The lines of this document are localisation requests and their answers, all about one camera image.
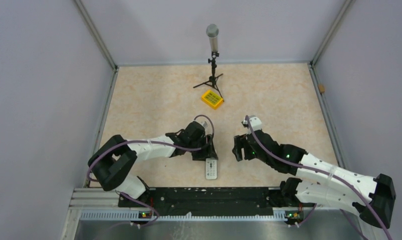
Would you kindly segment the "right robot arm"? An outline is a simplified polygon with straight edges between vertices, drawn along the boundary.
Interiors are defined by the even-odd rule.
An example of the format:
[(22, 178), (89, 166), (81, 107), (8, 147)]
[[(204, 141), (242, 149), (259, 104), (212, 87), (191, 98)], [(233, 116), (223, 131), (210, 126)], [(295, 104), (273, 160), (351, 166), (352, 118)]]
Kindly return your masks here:
[(396, 200), (393, 179), (362, 175), (330, 164), (291, 144), (279, 144), (262, 130), (234, 137), (237, 161), (258, 159), (291, 177), (281, 183), (282, 200), (320, 204), (353, 213), (364, 222), (389, 229)]

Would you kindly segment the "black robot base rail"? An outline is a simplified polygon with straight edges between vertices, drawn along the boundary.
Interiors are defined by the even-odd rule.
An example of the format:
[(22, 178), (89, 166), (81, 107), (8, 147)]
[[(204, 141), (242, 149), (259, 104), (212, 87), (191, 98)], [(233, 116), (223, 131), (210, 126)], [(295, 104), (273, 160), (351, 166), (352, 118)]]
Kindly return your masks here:
[(277, 187), (157, 187), (138, 198), (161, 216), (271, 216), (274, 208), (299, 208)]

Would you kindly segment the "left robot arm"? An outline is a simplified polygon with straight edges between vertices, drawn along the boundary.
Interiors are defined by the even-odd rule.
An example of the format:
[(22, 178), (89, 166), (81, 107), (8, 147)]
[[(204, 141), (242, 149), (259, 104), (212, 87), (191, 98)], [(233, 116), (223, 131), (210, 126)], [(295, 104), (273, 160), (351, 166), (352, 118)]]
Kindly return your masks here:
[(130, 173), (138, 162), (173, 158), (189, 152), (194, 161), (218, 160), (213, 134), (206, 133), (206, 123), (192, 121), (184, 129), (156, 138), (125, 140), (112, 136), (88, 161), (88, 174), (94, 176), (104, 191), (118, 191), (130, 197), (138, 207), (149, 201), (148, 186)]

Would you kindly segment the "white remote control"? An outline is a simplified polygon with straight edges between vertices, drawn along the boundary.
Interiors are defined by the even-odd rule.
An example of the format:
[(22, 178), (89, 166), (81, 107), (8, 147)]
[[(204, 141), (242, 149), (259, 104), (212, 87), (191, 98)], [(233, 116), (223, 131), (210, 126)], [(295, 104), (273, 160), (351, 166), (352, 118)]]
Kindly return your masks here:
[(205, 160), (205, 178), (216, 180), (218, 177), (217, 159), (208, 158)]

